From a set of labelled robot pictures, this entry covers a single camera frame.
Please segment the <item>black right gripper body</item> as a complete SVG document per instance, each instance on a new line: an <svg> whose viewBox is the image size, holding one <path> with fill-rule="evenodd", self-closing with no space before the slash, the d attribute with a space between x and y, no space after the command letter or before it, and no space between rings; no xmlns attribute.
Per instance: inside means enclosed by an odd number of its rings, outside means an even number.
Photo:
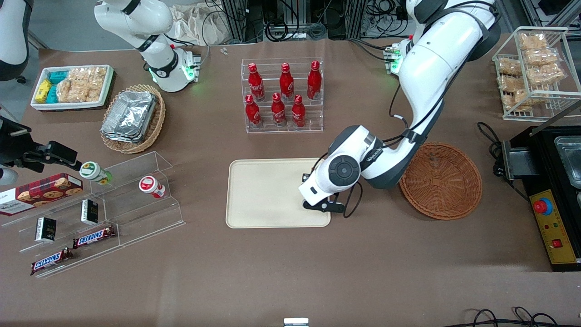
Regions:
<svg viewBox="0 0 581 327"><path fill-rule="evenodd" d="M5 117L0 119L0 164L11 168L25 153L34 150L32 129Z"/></svg>

